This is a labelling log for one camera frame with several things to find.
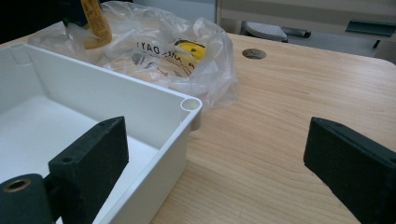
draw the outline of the black object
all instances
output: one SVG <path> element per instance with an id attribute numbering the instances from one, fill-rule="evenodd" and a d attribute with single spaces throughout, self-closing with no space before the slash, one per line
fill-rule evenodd
<path id="1" fill-rule="evenodd" d="M 62 20 L 56 0 L 2 1 L 0 44 L 30 35 Z"/>
<path id="2" fill-rule="evenodd" d="M 124 117 L 102 121 L 49 162 L 0 185 L 0 223 L 92 223 L 128 163 Z"/>
<path id="3" fill-rule="evenodd" d="M 304 33 L 304 38 L 309 38 L 312 35 L 312 33 L 310 31 L 306 31 Z"/>
<path id="4" fill-rule="evenodd" d="M 396 222 L 396 153 L 348 127 L 312 118 L 304 163 L 361 223 Z"/>
<path id="5" fill-rule="evenodd" d="M 350 33 L 391 37 L 396 31 L 396 23 L 352 20 L 347 25 L 346 31 Z"/>
<path id="6" fill-rule="evenodd" d="M 0 223 L 52 223 L 41 175 L 20 175 L 0 185 Z"/>
<path id="7" fill-rule="evenodd" d="M 69 22 L 80 27 L 87 25 L 88 21 L 80 0 L 57 0 L 57 2 L 64 26 Z"/>
<path id="8" fill-rule="evenodd" d="M 376 49 L 376 47 L 378 47 L 379 42 L 381 42 L 381 41 L 380 40 L 376 40 L 375 41 L 375 44 L 373 45 L 373 49 Z"/>

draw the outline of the table surface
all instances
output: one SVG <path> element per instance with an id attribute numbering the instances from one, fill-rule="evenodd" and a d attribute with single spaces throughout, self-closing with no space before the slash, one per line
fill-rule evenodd
<path id="1" fill-rule="evenodd" d="M 152 223 L 359 223 L 304 166 L 309 122 L 331 119 L 396 150 L 396 66 L 229 36 L 238 102 L 203 114 L 186 170 Z M 267 56 L 248 59 L 244 49 Z"/>

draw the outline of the metal grommet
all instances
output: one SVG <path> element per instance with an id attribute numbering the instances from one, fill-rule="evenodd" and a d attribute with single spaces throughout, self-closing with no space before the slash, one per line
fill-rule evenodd
<path id="1" fill-rule="evenodd" d="M 245 49 L 244 51 L 242 51 L 242 55 L 244 55 L 249 59 L 256 59 L 256 60 L 263 59 L 267 56 L 267 54 L 260 49 Z"/>
<path id="2" fill-rule="evenodd" d="M 5 193 L 17 192 L 21 189 L 25 189 L 26 187 L 28 187 L 31 182 L 32 181 L 30 179 L 17 179 L 5 185 L 3 191 Z"/>

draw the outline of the screw hole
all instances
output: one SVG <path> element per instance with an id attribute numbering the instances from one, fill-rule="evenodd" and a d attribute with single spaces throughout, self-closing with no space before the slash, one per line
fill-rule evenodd
<path id="1" fill-rule="evenodd" d="M 242 51 L 242 55 L 249 59 L 255 60 L 263 59 L 267 56 L 267 54 L 260 49 L 245 49 L 244 51 Z"/>
<path id="2" fill-rule="evenodd" d="M 19 191 L 19 190 L 24 189 L 27 186 L 29 186 L 30 183 L 31 183 L 30 179 L 15 180 L 12 183 L 10 183 L 4 187 L 4 192 L 12 193 L 12 192 Z"/>
<path id="3" fill-rule="evenodd" d="M 194 110 L 200 106 L 199 101 L 195 99 L 186 99 L 181 103 L 181 107 L 185 110 Z"/>

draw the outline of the yellow object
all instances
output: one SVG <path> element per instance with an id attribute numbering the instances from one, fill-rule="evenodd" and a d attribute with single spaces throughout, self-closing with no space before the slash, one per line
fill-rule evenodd
<path id="1" fill-rule="evenodd" d="M 81 0 L 81 5 L 88 21 L 88 28 L 97 37 L 85 39 L 85 49 L 99 48 L 108 44 L 112 39 L 112 34 L 99 2 L 97 0 Z"/>
<path id="2" fill-rule="evenodd" d="M 196 60 L 201 60 L 205 54 L 205 46 L 188 40 L 179 40 L 176 42 L 175 46 L 188 51 Z"/>

